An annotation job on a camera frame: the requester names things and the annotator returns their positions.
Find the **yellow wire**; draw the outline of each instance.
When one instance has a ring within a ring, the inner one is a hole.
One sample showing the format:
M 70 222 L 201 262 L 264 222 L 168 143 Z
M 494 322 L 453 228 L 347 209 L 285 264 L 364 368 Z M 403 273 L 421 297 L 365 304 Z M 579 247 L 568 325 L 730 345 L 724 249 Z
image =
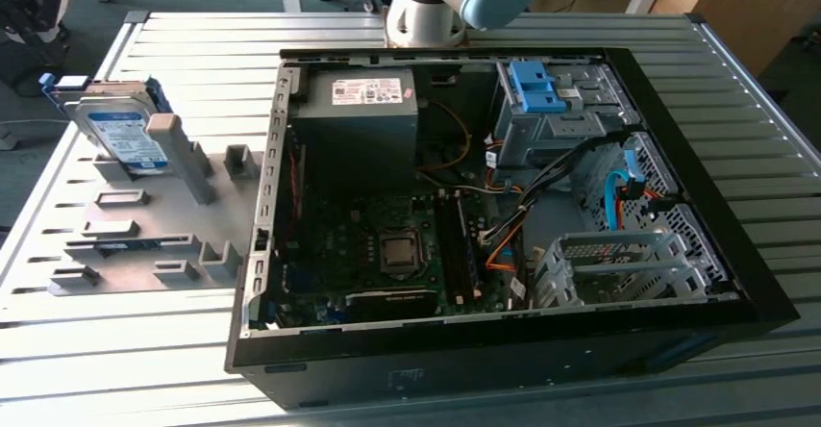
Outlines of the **yellow wire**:
M 467 126 L 464 125 L 464 121 L 456 115 L 456 113 L 452 112 L 452 110 L 448 107 L 445 107 L 436 100 L 428 100 L 427 102 L 431 105 L 436 105 L 439 108 L 441 108 L 444 110 L 444 112 L 449 115 L 449 117 L 452 117 L 452 119 L 459 123 L 459 127 L 462 128 L 462 132 L 464 133 L 464 149 L 462 150 L 462 154 L 459 155 L 459 157 L 455 160 L 452 160 L 449 163 L 423 165 L 417 169 L 419 170 L 447 169 L 452 165 L 459 164 L 462 162 L 462 160 L 464 160 L 464 158 L 467 157 L 468 153 L 471 152 L 471 133 L 467 130 Z

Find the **motherboard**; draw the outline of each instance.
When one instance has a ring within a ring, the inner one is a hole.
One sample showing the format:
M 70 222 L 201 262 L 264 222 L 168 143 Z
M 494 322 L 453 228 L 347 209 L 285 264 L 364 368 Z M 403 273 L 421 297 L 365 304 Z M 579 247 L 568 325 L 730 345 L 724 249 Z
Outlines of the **motherboard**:
M 498 312 L 506 282 L 476 264 L 487 205 L 470 190 L 304 201 L 284 246 L 279 325 Z

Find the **ram slot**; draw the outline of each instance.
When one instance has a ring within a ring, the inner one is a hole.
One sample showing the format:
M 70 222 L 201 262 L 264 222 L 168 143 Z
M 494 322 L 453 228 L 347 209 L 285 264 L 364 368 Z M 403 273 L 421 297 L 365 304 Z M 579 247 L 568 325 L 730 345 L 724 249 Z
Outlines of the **ram slot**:
M 478 298 L 479 291 L 476 258 L 458 193 L 437 196 L 433 216 L 447 302 L 463 305 Z

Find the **wooden cabinet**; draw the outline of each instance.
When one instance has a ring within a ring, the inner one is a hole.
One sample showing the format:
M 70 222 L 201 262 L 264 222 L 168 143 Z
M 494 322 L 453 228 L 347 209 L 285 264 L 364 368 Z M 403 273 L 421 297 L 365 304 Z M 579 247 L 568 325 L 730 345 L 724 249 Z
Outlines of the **wooden cabinet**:
M 655 0 L 654 13 L 699 13 L 758 75 L 821 7 L 821 0 Z

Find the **open computer tower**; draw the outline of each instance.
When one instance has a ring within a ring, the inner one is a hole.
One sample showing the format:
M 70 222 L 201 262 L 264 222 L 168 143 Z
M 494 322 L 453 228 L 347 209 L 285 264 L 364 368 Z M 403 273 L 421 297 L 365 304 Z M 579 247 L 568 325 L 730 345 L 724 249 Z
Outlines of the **open computer tower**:
M 627 50 L 280 55 L 225 367 L 285 409 L 658 372 L 797 318 Z

